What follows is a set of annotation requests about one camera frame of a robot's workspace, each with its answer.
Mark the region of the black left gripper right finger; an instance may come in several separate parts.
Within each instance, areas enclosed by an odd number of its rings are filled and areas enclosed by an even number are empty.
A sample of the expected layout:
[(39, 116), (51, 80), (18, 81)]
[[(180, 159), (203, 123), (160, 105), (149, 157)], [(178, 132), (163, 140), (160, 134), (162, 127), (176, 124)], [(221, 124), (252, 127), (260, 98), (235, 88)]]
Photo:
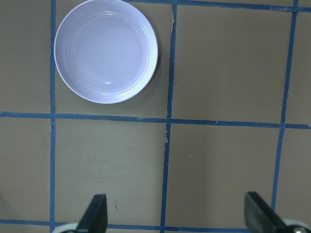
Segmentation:
[(257, 192), (244, 196), (244, 222), (250, 233), (287, 233), (289, 227)]

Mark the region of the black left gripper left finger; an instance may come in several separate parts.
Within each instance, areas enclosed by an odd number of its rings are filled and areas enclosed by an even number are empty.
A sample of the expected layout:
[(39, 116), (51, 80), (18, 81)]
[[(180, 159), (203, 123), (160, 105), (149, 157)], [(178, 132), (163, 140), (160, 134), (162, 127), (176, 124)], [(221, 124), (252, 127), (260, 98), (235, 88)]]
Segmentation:
[(107, 230), (106, 194), (94, 195), (79, 221), (77, 233), (105, 233)]

